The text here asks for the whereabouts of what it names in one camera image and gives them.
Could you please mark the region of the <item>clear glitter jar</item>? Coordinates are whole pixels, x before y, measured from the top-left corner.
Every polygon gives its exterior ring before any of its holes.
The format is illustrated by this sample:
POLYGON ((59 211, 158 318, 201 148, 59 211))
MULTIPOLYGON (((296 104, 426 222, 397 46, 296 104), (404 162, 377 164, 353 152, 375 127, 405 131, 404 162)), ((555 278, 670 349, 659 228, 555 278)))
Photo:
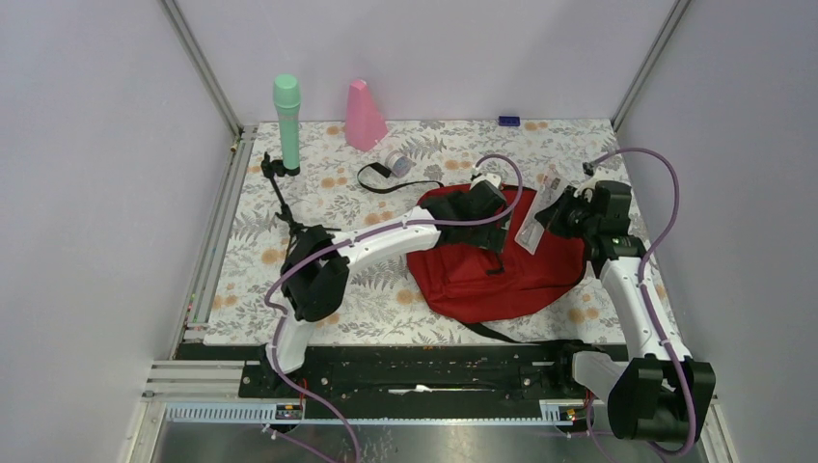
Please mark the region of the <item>clear glitter jar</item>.
POLYGON ((390 177, 405 177, 413 167, 413 161, 399 150, 393 150, 383 159, 390 177))

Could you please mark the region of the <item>clear packaged stationery card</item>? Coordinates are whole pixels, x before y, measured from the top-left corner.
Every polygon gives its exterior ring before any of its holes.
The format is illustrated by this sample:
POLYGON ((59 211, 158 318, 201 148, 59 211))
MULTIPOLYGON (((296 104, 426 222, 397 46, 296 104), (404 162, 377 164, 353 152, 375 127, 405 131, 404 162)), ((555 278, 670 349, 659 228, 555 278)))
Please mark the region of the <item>clear packaged stationery card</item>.
POLYGON ((535 218, 536 214, 555 205, 567 185, 568 181, 557 170, 555 165, 550 166, 537 182, 538 188, 532 199, 531 206, 515 236, 515 242, 529 254, 535 254, 546 230, 535 218))

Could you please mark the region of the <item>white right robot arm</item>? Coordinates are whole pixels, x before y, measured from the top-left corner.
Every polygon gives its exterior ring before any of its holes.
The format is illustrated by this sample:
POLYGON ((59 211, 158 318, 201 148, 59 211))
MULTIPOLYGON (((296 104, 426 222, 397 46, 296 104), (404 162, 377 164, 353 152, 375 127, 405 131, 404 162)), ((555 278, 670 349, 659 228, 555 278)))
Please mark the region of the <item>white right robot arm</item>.
POLYGON ((568 397, 586 389, 599 397, 619 439, 688 449, 700 435, 716 376, 670 329, 647 250, 630 233, 631 201, 630 186, 614 180, 586 188, 545 186, 535 196, 533 220, 554 236, 582 240, 586 262, 613 302, 629 355, 622 366, 582 348, 555 368, 553 382, 568 397))

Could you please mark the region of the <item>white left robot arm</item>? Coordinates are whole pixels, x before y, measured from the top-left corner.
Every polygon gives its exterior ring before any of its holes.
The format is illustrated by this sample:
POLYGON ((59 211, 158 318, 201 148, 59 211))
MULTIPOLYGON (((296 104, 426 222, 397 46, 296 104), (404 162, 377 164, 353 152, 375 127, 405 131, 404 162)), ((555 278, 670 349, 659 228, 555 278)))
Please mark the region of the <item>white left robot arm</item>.
POLYGON ((381 225, 356 231, 303 231, 271 291, 286 303, 272 340, 265 346, 269 363, 262 384, 277 396, 293 393, 299 368, 317 321, 341 305, 349 278, 395 256, 449 245, 467 245, 499 254, 513 209, 496 175, 480 175, 470 185, 434 196, 381 225))

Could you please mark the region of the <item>red backpack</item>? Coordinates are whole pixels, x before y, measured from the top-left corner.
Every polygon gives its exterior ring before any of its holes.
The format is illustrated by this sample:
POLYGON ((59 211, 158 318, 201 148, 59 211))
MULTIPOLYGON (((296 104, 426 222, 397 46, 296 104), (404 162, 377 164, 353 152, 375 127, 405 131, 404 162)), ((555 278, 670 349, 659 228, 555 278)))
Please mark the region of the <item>red backpack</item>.
POLYGON ((507 185, 504 196, 516 203, 503 220, 471 231, 443 231, 442 246, 406 257, 428 307, 486 338, 509 338, 488 328, 491 321, 539 312, 585 276, 585 245, 579 238, 545 233, 534 252, 517 244, 535 192, 507 185))

